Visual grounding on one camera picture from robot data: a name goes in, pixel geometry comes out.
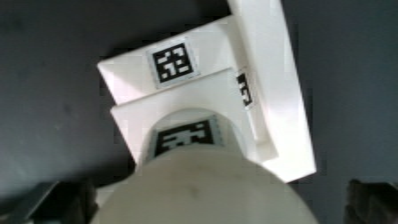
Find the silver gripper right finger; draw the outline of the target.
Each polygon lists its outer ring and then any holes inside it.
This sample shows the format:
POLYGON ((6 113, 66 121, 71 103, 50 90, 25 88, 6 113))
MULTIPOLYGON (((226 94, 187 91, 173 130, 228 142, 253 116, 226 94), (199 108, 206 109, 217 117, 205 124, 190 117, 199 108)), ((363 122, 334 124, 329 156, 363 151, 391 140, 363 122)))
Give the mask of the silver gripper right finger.
POLYGON ((343 224, 398 224, 398 187, 391 183, 350 180, 343 224))

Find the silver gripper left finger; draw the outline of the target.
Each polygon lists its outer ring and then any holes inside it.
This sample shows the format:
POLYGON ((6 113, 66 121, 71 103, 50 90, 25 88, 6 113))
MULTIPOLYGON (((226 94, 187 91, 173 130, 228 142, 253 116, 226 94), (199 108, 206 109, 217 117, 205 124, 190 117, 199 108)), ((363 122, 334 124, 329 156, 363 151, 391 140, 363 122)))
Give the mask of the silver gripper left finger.
POLYGON ((89 180, 41 183, 2 224, 89 224, 98 211, 89 180))

